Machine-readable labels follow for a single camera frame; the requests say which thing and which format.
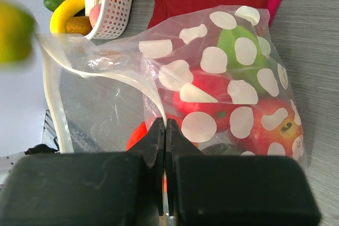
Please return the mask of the clear polka dot zip bag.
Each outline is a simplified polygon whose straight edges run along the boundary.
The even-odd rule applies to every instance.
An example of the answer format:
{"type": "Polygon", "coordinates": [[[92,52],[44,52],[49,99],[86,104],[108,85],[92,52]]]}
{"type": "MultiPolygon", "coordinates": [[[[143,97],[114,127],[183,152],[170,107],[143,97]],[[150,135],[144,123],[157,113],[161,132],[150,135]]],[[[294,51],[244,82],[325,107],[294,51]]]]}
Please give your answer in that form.
{"type": "Polygon", "coordinates": [[[234,144],[229,134],[246,138],[253,127],[252,106],[260,99],[256,90],[227,72],[227,55],[217,47],[222,29],[241,25],[258,36],[270,70],[258,72],[268,92],[295,102],[286,68],[270,39],[270,14],[249,6],[218,6],[170,17],[129,38],[97,44],[82,35],[40,34],[44,91],[62,153],[74,153],[70,123],[104,151],[126,151],[135,128],[145,122],[149,130],[166,113],[180,116],[173,93],[193,81],[201,69],[230,79],[227,92],[237,107],[230,128],[217,132],[207,113],[182,117],[181,132],[207,155],[255,155],[234,144]]]}

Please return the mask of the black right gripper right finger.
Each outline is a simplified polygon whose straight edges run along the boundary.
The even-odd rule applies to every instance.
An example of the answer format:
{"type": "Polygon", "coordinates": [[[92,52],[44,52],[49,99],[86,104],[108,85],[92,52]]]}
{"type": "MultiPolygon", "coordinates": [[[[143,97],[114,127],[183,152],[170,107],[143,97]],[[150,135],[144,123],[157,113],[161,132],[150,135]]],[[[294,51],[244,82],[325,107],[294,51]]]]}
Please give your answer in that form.
{"type": "Polygon", "coordinates": [[[173,119],[165,137],[168,209],[176,225],[319,225],[321,212],[295,160],[205,155],[173,119]]]}

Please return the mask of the yellow green mango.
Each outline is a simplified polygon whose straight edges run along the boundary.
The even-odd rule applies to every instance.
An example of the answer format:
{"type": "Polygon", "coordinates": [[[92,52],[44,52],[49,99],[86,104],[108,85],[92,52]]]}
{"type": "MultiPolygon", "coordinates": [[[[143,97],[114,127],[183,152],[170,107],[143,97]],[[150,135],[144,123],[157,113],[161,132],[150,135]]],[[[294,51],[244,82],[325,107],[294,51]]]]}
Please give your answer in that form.
{"type": "Polygon", "coordinates": [[[27,60],[34,34],[34,16],[16,2],[1,0],[1,64],[27,60]]]}

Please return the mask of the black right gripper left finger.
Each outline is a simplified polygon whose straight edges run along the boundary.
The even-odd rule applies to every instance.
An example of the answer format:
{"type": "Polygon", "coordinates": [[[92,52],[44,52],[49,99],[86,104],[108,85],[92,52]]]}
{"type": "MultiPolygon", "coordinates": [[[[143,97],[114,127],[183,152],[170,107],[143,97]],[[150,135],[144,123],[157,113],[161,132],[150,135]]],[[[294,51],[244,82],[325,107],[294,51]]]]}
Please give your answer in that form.
{"type": "Polygon", "coordinates": [[[1,225],[159,225],[165,127],[126,152],[23,157],[1,190],[1,225]]]}

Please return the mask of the red apple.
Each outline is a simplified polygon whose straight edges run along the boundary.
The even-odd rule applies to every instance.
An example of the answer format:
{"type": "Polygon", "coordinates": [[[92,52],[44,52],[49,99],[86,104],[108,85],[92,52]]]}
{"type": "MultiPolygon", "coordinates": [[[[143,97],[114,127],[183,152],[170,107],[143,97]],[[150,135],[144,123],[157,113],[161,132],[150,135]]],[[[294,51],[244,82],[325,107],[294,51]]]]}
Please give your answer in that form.
{"type": "Polygon", "coordinates": [[[301,118],[292,99],[266,97],[252,106],[254,123],[246,138],[231,141],[255,155],[282,155],[300,160],[305,155],[301,118]]]}

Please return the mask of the green lime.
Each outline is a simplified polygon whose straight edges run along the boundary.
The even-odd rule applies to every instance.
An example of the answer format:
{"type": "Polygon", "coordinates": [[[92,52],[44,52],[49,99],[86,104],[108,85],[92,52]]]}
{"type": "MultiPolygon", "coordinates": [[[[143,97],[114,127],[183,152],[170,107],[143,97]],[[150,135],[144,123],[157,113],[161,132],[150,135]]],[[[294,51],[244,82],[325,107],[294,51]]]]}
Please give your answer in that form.
{"type": "Polygon", "coordinates": [[[227,72],[234,80],[250,84],[260,97],[278,96],[278,88],[268,92],[258,81],[258,72],[271,68],[269,59],[262,53],[257,35],[241,25],[231,30],[222,29],[217,47],[226,53],[227,72]]]}

